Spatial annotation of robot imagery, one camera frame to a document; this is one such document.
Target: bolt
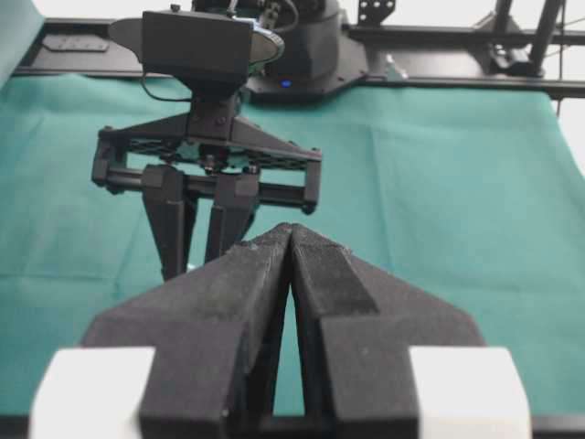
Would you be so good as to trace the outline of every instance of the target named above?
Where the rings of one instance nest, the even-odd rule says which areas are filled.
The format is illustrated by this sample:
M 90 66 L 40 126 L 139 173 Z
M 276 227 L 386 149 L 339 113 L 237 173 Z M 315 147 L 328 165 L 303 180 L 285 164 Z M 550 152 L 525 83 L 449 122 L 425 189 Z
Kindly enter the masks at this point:
M 503 57 L 505 55 L 505 48 L 501 44 L 496 44 L 494 46 L 494 49 L 495 49 L 495 53 L 497 55 L 499 55 L 500 57 Z
M 258 165 L 249 165 L 244 169 L 244 172 L 246 174 L 259 174 L 260 173 L 260 168 L 258 167 Z

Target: wrinkled fabric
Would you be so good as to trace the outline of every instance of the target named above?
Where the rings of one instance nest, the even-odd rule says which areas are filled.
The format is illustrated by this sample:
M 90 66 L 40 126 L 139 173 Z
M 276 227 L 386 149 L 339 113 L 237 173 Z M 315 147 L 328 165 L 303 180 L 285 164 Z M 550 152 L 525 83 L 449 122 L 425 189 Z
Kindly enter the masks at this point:
M 172 80 L 150 84 L 186 93 Z M 130 80 L 18 78 L 0 92 L 1 413 L 27 412 L 52 353 L 78 343 L 96 313 L 162 282 L 140 195 L 112 196 L 90 170 L 104 125 L 183 111 Z M 533 413 L 585 412 L 585 185 L 547 96 L 355 88 L 243 113 L 324 154 L 317 211 L 261 206 L 247 237 L 282 221 L 323 233 L 470 312 L 491 345 L 512 351 Z M 210 206 L 199 201 L 194 265 Z M 290 301 L 280 414 L 303 412 L 294 332 Z

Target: metal rod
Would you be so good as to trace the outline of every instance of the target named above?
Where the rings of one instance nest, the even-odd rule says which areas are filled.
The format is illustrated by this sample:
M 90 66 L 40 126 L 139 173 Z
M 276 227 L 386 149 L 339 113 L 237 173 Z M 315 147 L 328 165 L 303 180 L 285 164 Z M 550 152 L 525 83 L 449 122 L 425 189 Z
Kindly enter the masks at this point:
M 504 33 L 507 31 L 511 9 L 512 0 L 497 0 L 497 4 L 495 5 L 494 32 Z
M 483 44 L 498 42 L 507 45 L 532 44 L 537 31 L 526 29 L 522 32 L 479 32 L 472 27 L 422 27 L 422 26 L 381 26 L 359 27 L 345 26 L 349 37 L 364 44 L 376 44 L 381 47 L 396 46 L 439 46 L 449 44 Z M 561 40 L 570 46 L 585 46 L 585 32 L 568 30 L 563 39 L 560 32 L 553 34 L 553 44 Z
M 532 43 L 530 59 L 534 64 L 535 75 L 540 75 L 542 63 L 547 55 L 548 45 L 550 45 L 557 24 L 557 17 L 563 0 L 547 0 L 542 9 L 540 22 L 538 23 L 537 34 Z

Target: teal fabric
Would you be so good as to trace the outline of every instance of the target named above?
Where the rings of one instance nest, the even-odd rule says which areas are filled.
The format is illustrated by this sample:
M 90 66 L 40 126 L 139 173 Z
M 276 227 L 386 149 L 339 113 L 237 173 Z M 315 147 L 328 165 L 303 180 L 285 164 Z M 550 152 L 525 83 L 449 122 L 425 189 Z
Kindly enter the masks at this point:
M 0 89 L 43 26 L 31 0 L 2 0 L 0 6 Z
M 90 165 L 104 125 L 184 107 L 77 76 L 12 79 L 0 93 L 0 412 L 27 411 L 52 352 L 96 313 L 160 284 L 140 196 L 93 186 Z M 585 185 L 545 95 L 356 88 L 243 112 L 324 153 L 318 210 L 260 207 L 249 237 L 290 221 L 343 243 L 471 312 L 490 344 L 511 349 L 533 413 L 585 412 Z M 199 202 L 194 265 L 209 207 Z M 285 330 L 276 411 L 299 413 L 292 304 Z

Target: metal frame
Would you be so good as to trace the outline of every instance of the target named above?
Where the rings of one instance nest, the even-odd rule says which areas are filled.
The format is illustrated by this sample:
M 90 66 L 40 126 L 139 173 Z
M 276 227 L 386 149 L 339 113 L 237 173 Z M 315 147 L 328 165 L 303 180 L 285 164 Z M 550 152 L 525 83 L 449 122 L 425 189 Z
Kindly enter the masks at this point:
M 585 80 L 545 80 L 539 74 L 549 44 L 585 46 L 584 31 L 555 30 L 562 0 L 547 0 L 538 29 L 520 30 L 510 17 L 512 0 L 497 0 L 495 10 L 473 27 L 362 26 L 343 24 L 348 37 L 367 50 L 369 75 L 356 85 L 381 87 L 471 88 L 487 90 L 543 91 L 552 99 L 585 98 Z M 110 42 L 102 53 L 50 51 L 42 46 L 47 34 L 98 35 L 107 39 L 111 20 L 48 19 L 37 40 L 23 58 L 15 75 L 49 75 L 77 72 L 99 77 L 139 77 L 140 64 L 123 56 Z M 490 57 L 489 46 L 500 45 L 516 52 L 534 44 L 526 54 L 524 75 L 501 71 Z M 391 55 L 401 74 L 387 74 Z M 416 60 L 416 68 L 404 60 Z

